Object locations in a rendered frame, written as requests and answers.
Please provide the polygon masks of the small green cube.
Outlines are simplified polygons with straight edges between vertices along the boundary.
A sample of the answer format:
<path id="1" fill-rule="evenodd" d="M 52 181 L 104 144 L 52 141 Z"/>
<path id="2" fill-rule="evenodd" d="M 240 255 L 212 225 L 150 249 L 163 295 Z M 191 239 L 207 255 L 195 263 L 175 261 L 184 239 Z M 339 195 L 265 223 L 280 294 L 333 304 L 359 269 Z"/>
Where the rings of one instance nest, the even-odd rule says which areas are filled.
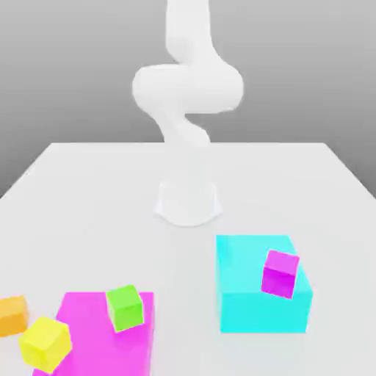
<path id="1" fill-rule="evenodd" d="M 116 333 L 144 323 L 143 302 L 134 285 L 105 292 L 109 318 Z"/>

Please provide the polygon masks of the large cyan box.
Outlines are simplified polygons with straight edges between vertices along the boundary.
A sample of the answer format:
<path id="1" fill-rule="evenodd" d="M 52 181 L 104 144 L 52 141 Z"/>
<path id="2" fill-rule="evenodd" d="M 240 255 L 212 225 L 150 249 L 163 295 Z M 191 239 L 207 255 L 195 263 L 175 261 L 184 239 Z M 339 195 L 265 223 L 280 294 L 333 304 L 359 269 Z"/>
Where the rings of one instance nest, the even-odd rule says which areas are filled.
<path id="1" fill-rule="evenodd" d="M 261 290 L 270 250 L 297 255 L 287 235 L 217 235 L 216 291 L 222 333 L 304 333 L 313 291 L 303 268 L 292 297 Z"/>

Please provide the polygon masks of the small purple cube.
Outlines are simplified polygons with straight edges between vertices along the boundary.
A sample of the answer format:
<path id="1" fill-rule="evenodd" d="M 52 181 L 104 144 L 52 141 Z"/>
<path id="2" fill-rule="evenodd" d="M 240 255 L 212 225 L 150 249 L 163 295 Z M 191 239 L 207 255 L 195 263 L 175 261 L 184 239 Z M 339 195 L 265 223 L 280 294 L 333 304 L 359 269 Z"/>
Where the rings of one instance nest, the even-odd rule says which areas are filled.
<path id="1" fill-rule="evenodd" d="M 292 299 L 300 257 L 278 250 L 269 250 L 261 280 L 267 294 Z"/>

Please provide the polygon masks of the small orange cube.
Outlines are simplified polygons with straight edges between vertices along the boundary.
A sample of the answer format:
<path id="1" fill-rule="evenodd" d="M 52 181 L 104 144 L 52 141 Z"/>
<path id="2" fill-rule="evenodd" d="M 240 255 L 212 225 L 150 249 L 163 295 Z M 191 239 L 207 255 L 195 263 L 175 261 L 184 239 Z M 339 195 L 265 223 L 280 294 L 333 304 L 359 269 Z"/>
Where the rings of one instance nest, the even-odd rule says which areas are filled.
<path id="1" fill-rule="evenodd" d="M 0 337 L 24 332 L 28 320 L 29 312 L 23 295 L 0 299 Z"/>

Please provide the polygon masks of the large magenta box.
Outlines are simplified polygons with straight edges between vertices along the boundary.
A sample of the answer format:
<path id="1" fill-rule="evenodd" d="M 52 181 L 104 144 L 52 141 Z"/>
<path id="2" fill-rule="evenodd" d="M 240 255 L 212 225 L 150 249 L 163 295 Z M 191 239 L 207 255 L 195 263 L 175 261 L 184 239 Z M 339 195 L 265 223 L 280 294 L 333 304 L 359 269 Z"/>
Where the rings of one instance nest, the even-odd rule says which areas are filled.
<path id="1" fill-rule="evenodd" d="M 72 350 L 48 375 L 32 376 L 150 376 L 154 330 L 154 295 L 140 294 L 145 323 L 116 333 L 103 292 L 67 292 L 57 320 L 68 324 Z"/>

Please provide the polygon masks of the small yellow cube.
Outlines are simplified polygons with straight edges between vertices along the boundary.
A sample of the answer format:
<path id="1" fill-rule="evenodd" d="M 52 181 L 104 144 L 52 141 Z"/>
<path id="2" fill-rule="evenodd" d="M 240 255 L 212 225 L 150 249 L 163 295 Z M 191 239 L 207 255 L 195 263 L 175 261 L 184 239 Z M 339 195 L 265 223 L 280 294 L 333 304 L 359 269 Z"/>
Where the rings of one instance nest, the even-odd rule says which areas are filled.
<path id="1" fill-rule="evenodd" d="M 18 339 L 24 362 L 51 375 L 72 350 L 67 324 L 39 317 Z"/>

